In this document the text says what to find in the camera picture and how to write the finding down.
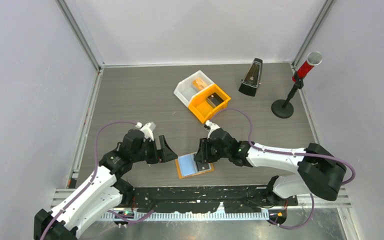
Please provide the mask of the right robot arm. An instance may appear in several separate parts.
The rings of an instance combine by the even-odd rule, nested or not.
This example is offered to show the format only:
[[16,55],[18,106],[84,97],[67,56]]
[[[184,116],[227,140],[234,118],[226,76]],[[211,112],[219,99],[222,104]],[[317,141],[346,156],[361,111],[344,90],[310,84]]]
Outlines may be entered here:
[[306,148],[279,148],[253,141],[238,141],[222,128],[211,130],[200,139],[194,156],[198,163],[228,159],[238,167],[268,167],[290,172],[274,176],[265,192],[271,205],[279,205],[291,196],[313,194],[326,201],[336,201],[347,171],[346,166],[317,143]]

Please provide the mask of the orange card holder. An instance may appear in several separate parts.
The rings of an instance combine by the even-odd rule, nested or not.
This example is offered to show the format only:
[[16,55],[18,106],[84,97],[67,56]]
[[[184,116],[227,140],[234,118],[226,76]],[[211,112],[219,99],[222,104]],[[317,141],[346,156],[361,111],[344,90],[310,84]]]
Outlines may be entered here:
[[202,175],[214,171],[212,163],[201,163],[194,161],[196,152],[179,156],[175,160],[177,175],[179,179]]

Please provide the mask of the blue credit card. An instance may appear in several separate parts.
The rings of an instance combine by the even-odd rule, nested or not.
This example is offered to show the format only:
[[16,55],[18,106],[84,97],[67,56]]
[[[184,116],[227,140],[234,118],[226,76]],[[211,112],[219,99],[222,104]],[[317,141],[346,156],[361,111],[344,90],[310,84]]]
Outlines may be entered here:
[[194,161],[194,153],[179,156],[177,163],[181,178],[189,177],[197,173],[197,167]]

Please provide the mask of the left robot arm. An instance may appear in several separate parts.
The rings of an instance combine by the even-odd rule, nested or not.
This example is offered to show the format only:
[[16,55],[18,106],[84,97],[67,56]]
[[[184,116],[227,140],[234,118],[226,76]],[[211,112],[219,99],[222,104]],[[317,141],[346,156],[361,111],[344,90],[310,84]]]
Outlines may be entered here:
[[158,149],[151,130],[131,129],[117,147],[103,155],[92,174],[65,200],[34,217],[35,240],[77,240],[102,215],[117,206],[128,207],[133,186],[122,179],[134,163],[166,163],[178,158],[159,136]]

